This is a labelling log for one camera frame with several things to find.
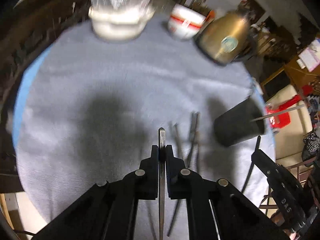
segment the metal pin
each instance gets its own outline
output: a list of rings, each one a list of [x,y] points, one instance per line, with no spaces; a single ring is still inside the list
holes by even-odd
[[[190,175],[190,170],[188,170],[188,169],[182,169],[181,171],[180,171],[180,173],[182,174],[182,175],[184,175],[184,176],[188,176],[188,175]]]
[[[220,186],[223,186],[223,187],[226,187],[229,184],[229,182],[226,179],[219,179],[218,183]]]
[[[143,176],[144,174],[146,174],[146,172],[144,170],[136,170],[136,172],[134,173],[136,174],[137,176]]]
[[[103,187],[104,185],[107,184],[107,181],[105,179],[98,180],[96,184],[98,187]]]

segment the gray cloth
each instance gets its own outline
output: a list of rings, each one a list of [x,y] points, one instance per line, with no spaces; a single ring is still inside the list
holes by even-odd
[[[178,123],[186,154],[192,111],[201,113],[199,173],[242,188],[256,138],[224,148],[212,128],[249,95],[251,78],[242,63],[220,67],[192,40],[172,39],[163,20],[154,16],[125,43],[101,41],[85,22],[64,32],[41,65],[23,113],[17,162],[25,191],[47,221],[98,180],[113,182],[137,169],[158,143],[159,127],[175,151],[169,123]],[[275,158],[270,133],[260,148]],[[245,195],[258,205],[266,189],[255,167]],[[165,234],[174,206],[167,197]],[[157,201],[140,201],[135,239],[156,236]],[[170,239],[188,239],[185,201]]]

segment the gray towel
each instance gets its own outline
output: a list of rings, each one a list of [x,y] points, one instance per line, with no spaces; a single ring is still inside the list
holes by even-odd
[[[249,95],[251,77],[242,63],[220,67],[192,40],[172,39],[163,20],[154,16],[139,38],[125,43],[100,40],[85,22],[64,32],[40,66],[23,112],[17,162],[25,191],[47,221],[98,180],[113,182],[137,169],[157,144],[159,127],[175,151],[169,123],[178,123],[186,154],[192,111],[201,113],[200,175],[242,188],[256,138],[224,148],[212,127]],[[275,158],[270,130],[260,148]],[[266,189],[254,168],[245,195],[258,205]],[[174,206],[167,197],[165,234]],[[140,201],[135,239],[155,237],[157,201]],[[170,239],[188,239],[185,201]]]

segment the black cup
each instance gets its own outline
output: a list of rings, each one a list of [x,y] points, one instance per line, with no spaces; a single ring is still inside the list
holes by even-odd
[[[251,98],[231,108],[214,121],[214,134],[225,147],[246,141],[265,132],[264,120],[251,122],[262,112]]]

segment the blue label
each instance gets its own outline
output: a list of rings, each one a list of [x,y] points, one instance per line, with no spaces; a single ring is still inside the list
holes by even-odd
[[[224,52],[231,52],[238,46],[238,40],[234,37],[227,36],[221,41],[221,48]]]

